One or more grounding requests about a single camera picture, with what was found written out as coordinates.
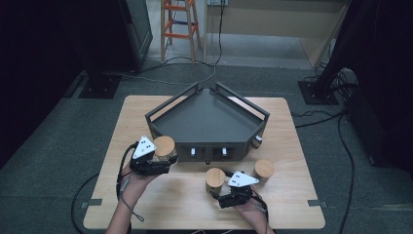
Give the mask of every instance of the round wooden disk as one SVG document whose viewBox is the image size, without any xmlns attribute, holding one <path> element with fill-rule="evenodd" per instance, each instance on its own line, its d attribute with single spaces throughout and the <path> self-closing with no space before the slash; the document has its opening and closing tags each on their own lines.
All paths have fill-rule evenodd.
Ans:
<svg viewBox="0 0 413 234">
<path fill-rule="evenodd" d="M 212 188 L 220 187 L 224 184 L 225 174 L 220 169 L 212 168 L 206 172 L 206 184 Z"/>
<path fill-rule="evenodd" d="M 268 178 L 274 174 L 274 165 L 270 160 L 260 159 L 255 163 L 255 171 L 259 176 Z"/>
<path fill-rule="evenodd" d="M 154 140 L 156 146 L 155 154 L 157 156 L 165 157 L 175 148 L 175 141 L 169 136 L 159 136 Z"/>
</svg>

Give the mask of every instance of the white triangular piece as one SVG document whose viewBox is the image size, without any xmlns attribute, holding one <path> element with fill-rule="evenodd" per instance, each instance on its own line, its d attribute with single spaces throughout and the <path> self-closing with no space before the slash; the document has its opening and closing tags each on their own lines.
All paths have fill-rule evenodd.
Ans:
<svg viewBox="0 0 413 234">
<path fill-rule="evenodd" d="M 152 141 L 148 139 L 148 137 L 142 136 L 140 138 L 139 144 L 137 145 L 137 148 L 135 149 L 132 155 L 132 158 L 133 159 L 140 158 L 145 154 L 155 151 L 155 149 L 156 149 L 155 144 L 153 144 Z"/>
<path fill-rule="evenodd" d="M 259 180 L 257 178 L 246 175 L 244 173 L 235 172 L 234 175 L 228 181 L 228 185 L 235 187 L 243 187 L 258 182 Z"/>
</svg>

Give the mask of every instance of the human hand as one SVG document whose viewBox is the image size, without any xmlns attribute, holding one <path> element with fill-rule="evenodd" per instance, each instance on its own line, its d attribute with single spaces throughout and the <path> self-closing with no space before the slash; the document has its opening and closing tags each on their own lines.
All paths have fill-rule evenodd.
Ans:
<svg viewBox="0 0 413 234">
<path fill-rule="evenodd" d="M 142 196 L 146 186 L 159 175 L 141 176 L 134 173 L 128 163 L 122 169 L 122 186 L 121 192 L 128 204 L 134 206 L 137 200 Z"/>
<path fill-rule="evenodd" d="M 249 199 L 244 205 L 235 206 L 234 209 L 254 228 L 258 234 L 275 233 L 268 224 L 261 204 L 255 199 Z"/>
</svg>

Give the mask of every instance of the floor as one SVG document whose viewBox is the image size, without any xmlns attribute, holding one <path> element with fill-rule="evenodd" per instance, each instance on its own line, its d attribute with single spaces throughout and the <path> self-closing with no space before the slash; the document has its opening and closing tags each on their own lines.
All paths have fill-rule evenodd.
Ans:
<svg viewBox="0 0 413 234">
<path fill-rule="evenodd" d="M 146 0 L 146 4 L 153 34 L 147 59 L 160 60 L 161 1 Z M 202 61 L 204 54 L 202 48 L 204 43 L 202 41 L 204 38 L 204 0 L 196 0 L 196 4 L 201 33 L 201 48 L 196 49 L 196 60 Z M 184 18 L 185 15 L 178 13 L 176 17 L 178 19 Z M 221 34 L 220 42 L 222 57 L 218 65 L 313 69 L 298 38 Z M 206 62 L 217 61 L 219 58 L 219 37 L 217 34 L 208 34 L 207 48 Z M 172 45 L 168 47 L 166 59 L 176 57 L 191 57 L 187 40 L 174 39 Z"/>
</svg>

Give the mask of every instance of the forearm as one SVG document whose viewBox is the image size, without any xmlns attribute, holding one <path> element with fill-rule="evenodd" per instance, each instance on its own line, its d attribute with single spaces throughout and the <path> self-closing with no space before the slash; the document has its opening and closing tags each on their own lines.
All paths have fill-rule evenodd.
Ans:
<svg viewBox="0 0 413 234">
<path fill-rule="evenodd" d="M 128 232 L 132 209 L 136 205 L 137 200 L 142 196 L 145 188 L 145 186 L 139 186 L 137 189 L 135 187 L 131 187 L 130 189 L 126 188 L 125 191 L 121 193 L 115 213 L 106 230 L 107 234 L 122 234 Z"/>
<path fill-rule="evenodd" d="M 264 214 L 259 214 L 247 222 L 254 228 L 257 234 L 275 234 L 275 231 L 268 224 Z"/>
<path fill-rule="evenodd" d="M 109 227 L 106 230 L 107 234 L 122 234 L 127 233 L 128 228 L 131 222 L 131 211 L 123 203 L 122 200 L 119 200 L 118 206 L 116 207 L 115 213 L 110 220 Z"/>
</svg>

